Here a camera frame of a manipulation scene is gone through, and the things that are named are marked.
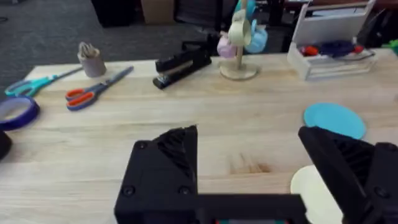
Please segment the chair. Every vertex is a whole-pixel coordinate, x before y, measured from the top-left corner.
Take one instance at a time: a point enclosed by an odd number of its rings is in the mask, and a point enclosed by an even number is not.
[[[238,0],[175,0],[174,19],[176,22],[210,28],[203,41],[183,41],[182,50],[188,46],[206,47],[210,52],[216,52],[221,30],[228,30],[232,15]]]

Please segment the teal scissors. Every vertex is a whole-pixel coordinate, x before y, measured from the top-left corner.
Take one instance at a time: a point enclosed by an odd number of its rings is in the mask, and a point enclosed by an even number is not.
[[[95,101],[97,101],[102,92],[108,89],[112,84],[128,75],[131,71],[133,71],[133,69],[134,67],[128,67],[103,83],[99,83],[88,88],[79,88],[68,91],[65,95],[65,98],[68,101],[68,110],[77,111],[92,105]]]
[[[21,80],[7,87],[5,93],[7,96],[34,96],[41,88],[45,87],[46,85],[81,70],[83,70],[83,68],[76,68],[61,75],[51,75],[49,77],[38,78],[35,80]]]

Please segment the white container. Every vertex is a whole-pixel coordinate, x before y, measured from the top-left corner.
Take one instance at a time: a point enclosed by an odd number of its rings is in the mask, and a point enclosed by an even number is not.
[[[331,6],[309,7],[308,4],[303,5],[294,31],[292,43],[290,44],[289,52],[287,54],[287,60],[302,79],[309,80],[312,78],[335,77],[370,71],[371,67],[376,62],[377,57],[369,57],[364,60],[357,61],[336,60],[326,55],[304,57],[298,47],[331,42],[334,40],[352,41],[362,29],[374,3],[375,0],[370,0],[368,3],[339,4]],[[350,7],[364,7],[364,10],[352,14],[305,17],[307,11]],[[358,58],[368,54],[369,52],[364,50],[363,53],[355,55],[355,57]]]

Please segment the mug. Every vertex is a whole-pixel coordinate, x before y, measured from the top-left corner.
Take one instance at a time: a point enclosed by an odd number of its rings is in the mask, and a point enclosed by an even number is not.
[[[228,37],[222,35],[217,45],[217,52],[221,57],[233,58],[236,55],[236,47],[231,45]]]
[[[234,13],[232,24],[228,31],[228,39],[234,46],[246,46],[251,42],[250,23],[245,17],[246,10]]]
[[[235,12],[238,12],[242,8],[242,0],[239,0],[235,7]],[[254,13],[254,10],[256,9],[256,0],[248,0],[248,4],[246,6],[246,18],[251,19]]]
[[[249,53],[262,52],[267,44],[268,34],[265,29],[257,29],[257,20],[253,20],[251,24],[252,38],[249,45],[245,46],[244,49]]]

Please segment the scissor blade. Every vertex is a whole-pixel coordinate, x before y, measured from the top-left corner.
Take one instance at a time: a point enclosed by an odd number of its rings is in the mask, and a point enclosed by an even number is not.
[[[68,76],[68,75],[72,75],[72,74],[74,74],[74,73],[76,73],[76,72],[79,72],[79,71],[82,71],[82,70],[83,70],[82,67],[76,68],[76,69],[73,69],[73,70],[71,70],[71,71],[69,71],[69,72],[67,72],[67,73],[63,73],[63,74],[61,74],[61,75],[57,75],[57,77],[55,77],[55,79],[63,78],[63,77],[66,77],[66,76]]]
[[[110,78],[109,80],[106,80],[105,83],[106,85],[112,85],[113,83],[116,83],[126,75],[128,75],[131,71],[134,70],[133,66],[130,66],[126,68],[125,70],[121,71],[119,74],[115,75],[114,77]]]

